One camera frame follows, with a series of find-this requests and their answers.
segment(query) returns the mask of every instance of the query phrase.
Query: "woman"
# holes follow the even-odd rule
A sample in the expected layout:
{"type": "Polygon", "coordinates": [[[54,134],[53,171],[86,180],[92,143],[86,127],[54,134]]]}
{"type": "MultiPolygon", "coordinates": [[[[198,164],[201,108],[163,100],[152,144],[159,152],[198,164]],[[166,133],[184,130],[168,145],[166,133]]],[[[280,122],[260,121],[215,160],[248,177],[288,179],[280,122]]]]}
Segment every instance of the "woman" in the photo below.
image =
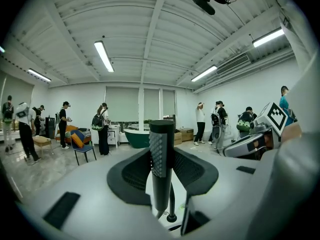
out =
{"type": "Polygon", "coordinates": [[[294,122],[294,119],[291,117],[289,113],[289,103],[287,102],[286,95],[289,92],[288,87],[282,86],[281,87],[281,99],[279,102],[279,107],[283,109],[283,111],[288,116],[288,119],[285,123],[285,126],[291,125],[294,122]]]}
{"type": "Polygon", "coordinates": [[[109,128],[109,118],[108,118],[108,107],[106,103],[102,103],[97,110],[97,114],[103,117],[103,128],[98,131],[99,134],[99,151],[100,155],[109,154],[109,145],[108,145],[108,128],[109,128]]]}

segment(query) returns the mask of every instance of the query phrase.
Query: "speaker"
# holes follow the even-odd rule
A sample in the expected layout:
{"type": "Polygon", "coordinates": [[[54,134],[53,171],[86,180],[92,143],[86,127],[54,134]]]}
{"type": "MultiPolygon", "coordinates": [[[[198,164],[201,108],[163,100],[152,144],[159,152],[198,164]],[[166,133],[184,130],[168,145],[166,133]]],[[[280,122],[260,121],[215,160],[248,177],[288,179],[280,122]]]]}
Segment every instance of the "speaker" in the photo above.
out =
{"type": "Polygon", "coordinates": [[[53,117],[45,118],[45,137],[49,139],[55,138],[55,119],[53,117]]]}

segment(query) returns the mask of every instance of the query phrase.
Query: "black pole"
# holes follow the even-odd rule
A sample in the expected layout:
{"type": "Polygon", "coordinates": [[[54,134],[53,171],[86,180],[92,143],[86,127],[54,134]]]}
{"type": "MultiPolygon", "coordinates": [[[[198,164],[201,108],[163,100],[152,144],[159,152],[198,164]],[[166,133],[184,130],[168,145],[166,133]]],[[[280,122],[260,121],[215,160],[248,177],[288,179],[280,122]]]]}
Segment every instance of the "black pole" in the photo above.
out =
{"type": "Polygon", "coordinates": [[[166,217],[168,222],[175,222],[177,220],[177,216],[175,215],[175,205],[176,205],[176,198],[175,198],[175,191],[174,186],[170,187],[170,195],[169,195],[169,215],[166,217]]]}

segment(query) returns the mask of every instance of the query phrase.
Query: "man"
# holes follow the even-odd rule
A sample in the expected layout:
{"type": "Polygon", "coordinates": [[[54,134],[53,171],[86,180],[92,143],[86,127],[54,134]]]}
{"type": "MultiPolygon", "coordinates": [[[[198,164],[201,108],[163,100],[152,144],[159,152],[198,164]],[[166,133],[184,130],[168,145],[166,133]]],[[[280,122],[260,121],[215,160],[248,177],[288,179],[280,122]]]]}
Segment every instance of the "man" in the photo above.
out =
{"type": "Polygon", "coordinates": [[[60,130],[60,144],[61,147],[67,150],[69,147],[66,145],[65,136],[66,136],[66,129],[67,129],[67,122],[71,122],[70,118],[66,116],[66,109],[70,107],[68,101],[65,101],[62,105],[62,108],[59,113],[60,123],[59,123],[59,130],[60,130]]]}
{"type": "Polygon", "coordinates": [[[19,118],[19,134],[23,150],[26,155],[27,163],[31,166],[41,159],[36,153],[34,140],[32,138],[32,134],[35,133],[36,112],[23,102],[17,107],[16,116],[19,118]],[[30,155],[33,157],[33,162],[30,161],[30,155]]]}
{"type": "Polygon", "coordinates": [[[239,127],[240,120],[242,121],[241,123],[244,123],[244,122],[250,123],[256,118],[257,118],[257,115],[253,113],[252,107],[248,106],[245,109],[245,112],[242,113],[241,116],[239,117],[239,121],[237,124],[237,129],[239,130],[240,139],[249,135],[249,129],[244,129],[245,127],[239,127]]]}
{"type": "Polygon", "coordinates": [[[209,138],[208,143],[212,145],[212,141],[214,140],[214,149],[217,149],[217,152],[223,148],[224,139],[225,139],[225,133],[226,133],[226,118],[228,116],[226,110],[223,108],[225,105],[224,103],[219,100],[215,103],[215,108],[212,111],[212,121],[215,117],[215,114],[218,114],[218,120],[219,122],[212,122],[212,134],[209,138]]]}
{"type": "Polygon", "coordinates": [[[205,113],[203,111],[203,108],[204,108],[204,103],[200,102],[198,104],[198,106],[196,107],[196,110],[195,110],[195,117],[196,117],[196,124],[198,126],[198,131],[195,135],[195,138],[194,138],[194,145],[196,146],[199,146],[199,143],[205,143],[203,140],[202,140],[202,137],[204,135],[204,132],[205,132],[205,126],[206,126],[206,123],[205,123],[205,113]]]}
{"type": "Polygon", "coordinates": [[[36,118],[34,120],[34,125],[35,125],[35,135],[40,134],[40,121],[44,121],[45,119],[41,117],[41,112],[45,110],[45,106],[41,105],[37,110],[35,111],[36,118]]]}
{"type": "Polygon", "coordinates": [[[12,96],[9,95],[7,102],[2,106],[2,122],[3,122],[3,138],[4,138],[4,146],[5,152],[9,152],[12,150],[12,136],[11,136],[11,127],[12,122],[15,123],[14,119],[14,106],[12,104],[12,96]]]}

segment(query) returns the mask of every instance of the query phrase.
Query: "table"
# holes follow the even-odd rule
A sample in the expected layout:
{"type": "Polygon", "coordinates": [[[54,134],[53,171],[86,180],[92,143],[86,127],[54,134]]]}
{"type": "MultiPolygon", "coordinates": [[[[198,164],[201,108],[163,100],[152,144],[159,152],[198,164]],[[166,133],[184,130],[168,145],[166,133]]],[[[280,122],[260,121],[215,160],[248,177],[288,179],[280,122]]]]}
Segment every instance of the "table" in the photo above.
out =
{"type": "Polygon", "coordinates": [[[119,141],[119,126],[112,126],[108,128],[108,136],[107,136],[108,144],[115,145],[117,149],[120,145],[119,141]]]}
{"type": "Polygon", "coordinates": [[[43,136],[34,136],[32,138],[33,138],[34,144],[41,148],[41,157],[43,157],[43,154],[44,154],[43,147],[48,146],[48,145],[50,145],[50,150],[52,152],[52,155],[54,155],[54,151],[53,151],[52,145],[51,145],[51,139],[43,137],[43,136]]]}

